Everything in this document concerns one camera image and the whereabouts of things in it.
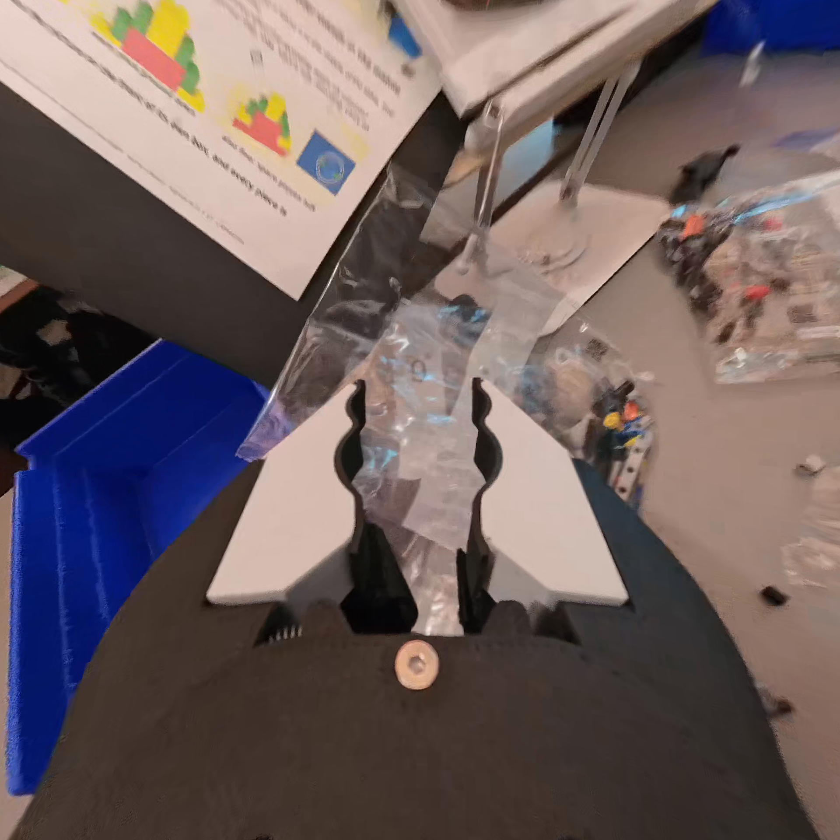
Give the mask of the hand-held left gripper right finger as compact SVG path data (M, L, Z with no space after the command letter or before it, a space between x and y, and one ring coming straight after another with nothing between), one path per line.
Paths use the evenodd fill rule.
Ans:
M502 602L520 604L531 625L559 604L628 605L575 459L490 382L473 379L471 404L483 483L456 554L465 634L479 634Z

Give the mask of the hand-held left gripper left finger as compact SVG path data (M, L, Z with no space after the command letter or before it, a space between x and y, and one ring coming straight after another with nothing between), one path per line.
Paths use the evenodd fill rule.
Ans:
M206 599L216 606L282 604L301 616L331 601L361 634L413 629L417 604L354 478L364 457L365 383L344 386L270 450Z

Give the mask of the large clear bag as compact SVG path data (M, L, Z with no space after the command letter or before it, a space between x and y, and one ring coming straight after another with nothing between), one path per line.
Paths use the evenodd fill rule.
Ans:
M515 396L566 295L491 234L465 264L468 219L391 165L237 455L264 458L342 386L366 385L354 479L418 609L415 631L463 633L455 552L482 482L472 382Z

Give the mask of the small clear bag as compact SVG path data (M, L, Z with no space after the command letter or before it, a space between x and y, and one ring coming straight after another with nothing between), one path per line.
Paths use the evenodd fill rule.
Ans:
M781 554L791 585L838 593L839 485L834 474L818 477L798 536L783 547Z

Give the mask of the small black lego assembly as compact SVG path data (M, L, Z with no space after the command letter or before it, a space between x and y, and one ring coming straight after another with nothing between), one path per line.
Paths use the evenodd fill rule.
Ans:
M717 180L723 165L740 152L738 143L723 150L705 152L680 168L679 180L673 187L668 202L672 207L697 204L708 187Z

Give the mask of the white book stand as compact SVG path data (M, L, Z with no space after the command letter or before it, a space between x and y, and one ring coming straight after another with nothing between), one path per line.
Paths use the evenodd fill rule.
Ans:
M435 280L441 294L482 298L479 264L492 236L547 279L565 282L565 302L543 327L547 333L609 281L665 220L662 199L588 185L586 179L643 59L714 2L635 3L612 22L541 58L503 39L443 66L424 53L435 63L455 112L471 117L461 157L478 171L476 227L463 253ZM560 184L527 189L493 223L504 153L596 88L602 91Z

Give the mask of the clear bag of black red parts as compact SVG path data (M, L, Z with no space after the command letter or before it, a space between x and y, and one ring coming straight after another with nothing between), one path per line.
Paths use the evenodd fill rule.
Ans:
M838 376L838 169L683 203L658 232L720 385Z

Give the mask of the black display board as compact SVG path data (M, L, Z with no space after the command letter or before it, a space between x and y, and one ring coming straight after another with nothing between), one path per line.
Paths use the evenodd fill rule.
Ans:
M299 300L2 86L2 264L273 385L369 191Z

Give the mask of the white printed instruction sheet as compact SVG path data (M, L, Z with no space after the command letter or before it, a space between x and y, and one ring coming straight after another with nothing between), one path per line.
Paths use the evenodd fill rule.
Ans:
M2 83L289 297L440 91L385 2L2 1Z

